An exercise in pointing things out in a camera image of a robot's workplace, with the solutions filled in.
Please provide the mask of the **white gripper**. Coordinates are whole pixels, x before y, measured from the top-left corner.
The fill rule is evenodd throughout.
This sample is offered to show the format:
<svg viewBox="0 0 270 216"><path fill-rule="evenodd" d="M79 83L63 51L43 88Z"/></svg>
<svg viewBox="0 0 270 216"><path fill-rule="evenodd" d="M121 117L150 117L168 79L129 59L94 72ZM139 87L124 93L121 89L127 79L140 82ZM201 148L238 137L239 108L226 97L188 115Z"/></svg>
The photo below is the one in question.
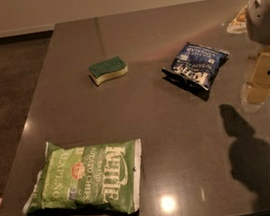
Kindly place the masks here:
<svg viewBox="0 0 270 216"><path fill-rule="evenodd" d="M253 107L263 105L270 96L270 0L248 0L246 22L250 39L268 44L247 60L240 97L245 107Z"/></svg>

